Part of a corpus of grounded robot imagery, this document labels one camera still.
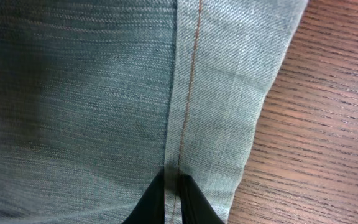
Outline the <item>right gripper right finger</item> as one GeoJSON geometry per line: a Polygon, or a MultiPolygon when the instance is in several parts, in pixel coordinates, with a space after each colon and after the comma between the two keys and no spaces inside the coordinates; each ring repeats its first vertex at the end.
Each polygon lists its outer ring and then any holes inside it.
{"type": "Polygon", "coordinates": [[[183,224],[224,224],[192,176],[182,174],[178,189],[183,224]]]}

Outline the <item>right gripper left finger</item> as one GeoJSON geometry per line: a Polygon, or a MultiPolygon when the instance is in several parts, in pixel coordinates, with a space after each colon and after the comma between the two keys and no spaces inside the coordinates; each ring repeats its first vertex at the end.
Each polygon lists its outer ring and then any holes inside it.
{"type": "Polygon", "coordinates": [[[164,224],[164,168],[151,181],[143,196],[122,224],[164,224]]]}

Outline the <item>light blue denim shorts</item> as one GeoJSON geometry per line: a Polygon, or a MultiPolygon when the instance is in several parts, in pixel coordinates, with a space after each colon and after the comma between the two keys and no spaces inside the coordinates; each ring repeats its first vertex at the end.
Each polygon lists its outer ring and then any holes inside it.
{"type": "Polygon", "coordinates": [[[0,223],[121,223],[163,170],[227,222],[306,1],[0,1],[0,223]]]}

